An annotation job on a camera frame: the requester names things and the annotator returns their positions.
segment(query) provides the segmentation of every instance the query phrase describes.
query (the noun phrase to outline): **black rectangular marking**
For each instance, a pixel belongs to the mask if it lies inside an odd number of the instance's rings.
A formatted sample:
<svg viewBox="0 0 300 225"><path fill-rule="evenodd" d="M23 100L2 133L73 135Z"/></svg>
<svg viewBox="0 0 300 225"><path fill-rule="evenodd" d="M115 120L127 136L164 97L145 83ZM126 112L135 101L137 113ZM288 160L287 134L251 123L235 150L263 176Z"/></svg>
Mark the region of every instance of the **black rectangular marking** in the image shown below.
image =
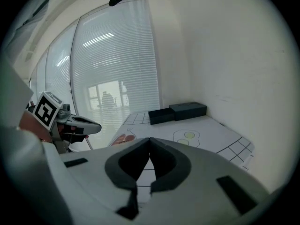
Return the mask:
<svg viewBox="0 0 300 225"><path fill-rule="evenodd" d="M80 158L80 159L75 159L72 161L68 161L68 162L64 162L66 167L73 167L82 163L86 163L88 160L86 160L85 158Z"/></svg>
<svg viewBox="0 0 300 225"><path fill-rule="evenodd" d="M227 194L241 215L253 209L257 203L229 176L217 179L218 184Z"/></svg>

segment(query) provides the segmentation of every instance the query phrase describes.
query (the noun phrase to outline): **printed food illustration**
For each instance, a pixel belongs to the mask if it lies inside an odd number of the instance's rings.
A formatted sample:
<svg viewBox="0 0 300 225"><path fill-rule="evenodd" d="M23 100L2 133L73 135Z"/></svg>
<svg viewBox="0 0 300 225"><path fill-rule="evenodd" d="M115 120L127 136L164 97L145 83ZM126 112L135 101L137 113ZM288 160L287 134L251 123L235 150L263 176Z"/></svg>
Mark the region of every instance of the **printed food illustration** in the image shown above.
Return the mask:
<svg viewBox="0 0 300 225"><path fill-rule="evenodd" d="M131 132L132 127L127 129L127 132L125 134L122 134L120 136L118 136L113 143L111 144L111 146L114 145L119 145L122 143L126 143L126 142L130 142L133 141L134 139L136 139L136 136Z"/></svg>
<svg viewBox="0 0 300 225"><path fill-rule="evenodd" d="M179 130L173 134L173 141L197 148L200 146L199 137L197 131Z"/></svg>

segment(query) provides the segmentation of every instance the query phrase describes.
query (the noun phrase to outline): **white wall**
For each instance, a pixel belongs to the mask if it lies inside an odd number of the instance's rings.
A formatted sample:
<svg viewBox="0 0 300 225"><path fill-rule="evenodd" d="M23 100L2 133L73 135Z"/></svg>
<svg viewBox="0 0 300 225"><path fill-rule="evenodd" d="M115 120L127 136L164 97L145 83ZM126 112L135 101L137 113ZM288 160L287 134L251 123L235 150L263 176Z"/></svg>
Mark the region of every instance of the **white wall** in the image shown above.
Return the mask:
<svg viewBox="0 0 300 225"><path fill-rule="evenodd" d="M299 145L299 58L268 0L170 0L191 73L191 98L256 147L250 172L273 191Z"/></svg>
<svg viewBox="0 0 300 225"><path fill-rule="evenodd" d="M31 74L38 60L49 44L70 23L87 12L107 4L108 0L78 0L65 11L46 30L40 39L31 59ZM163 107L169 104L186 102L190 99L190 83L183 37L175 12L169 0L148 0L154 43L157 54L158 82Z"/></svg>

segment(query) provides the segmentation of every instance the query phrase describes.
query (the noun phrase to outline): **black box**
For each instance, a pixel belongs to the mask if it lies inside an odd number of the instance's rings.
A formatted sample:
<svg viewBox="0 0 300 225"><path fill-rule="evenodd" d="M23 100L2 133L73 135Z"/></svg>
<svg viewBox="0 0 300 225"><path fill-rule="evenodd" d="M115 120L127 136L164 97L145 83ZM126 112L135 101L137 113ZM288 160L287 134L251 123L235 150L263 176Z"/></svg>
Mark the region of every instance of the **black box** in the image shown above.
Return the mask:
<svg viewBox="0 0 300 225"><path fill-rule="evenodd" d="M175 113L175 121L180 121L206 115L207 106L197 102L191 102L169 105L169 108Z"/></svg>
<svg viewBox="0 0 300 225"><path fill-rule="evenodd" d="M171 108L150 111L148 114L151 125L174 120L174 111Z"/></svg>

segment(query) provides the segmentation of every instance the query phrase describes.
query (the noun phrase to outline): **fluorescent light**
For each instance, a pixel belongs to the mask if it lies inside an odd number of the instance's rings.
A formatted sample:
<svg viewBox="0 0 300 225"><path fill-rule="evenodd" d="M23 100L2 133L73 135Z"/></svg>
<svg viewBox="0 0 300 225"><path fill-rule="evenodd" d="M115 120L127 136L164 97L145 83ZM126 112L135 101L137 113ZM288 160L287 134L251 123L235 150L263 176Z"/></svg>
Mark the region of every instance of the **fluorescent light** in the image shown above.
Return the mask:
<svg viewBox="0 0 300 225"><path fill-rule="evenodd" d="M56 63L56 66L59 67L63 62L67 61L70 57L64 57L62 60L60 60L58 63Z"/></svg>
<svg viewBox="0 0 300 225"><path fill-rule="evenodd" d="M96 43L96 42L99 42L101 40L104 40L104 39L107 39L107 38L111 38L111 37L113 37L113 33L110 32L110 33L107 33L107 34L105 34L103 36L97 37L97 38L95 38L95 39L93 39L91 41L88 41L87 43L83 44L83 46L87 47L87 46L89 46L89 45L91 45L93 43Z"/></svg>

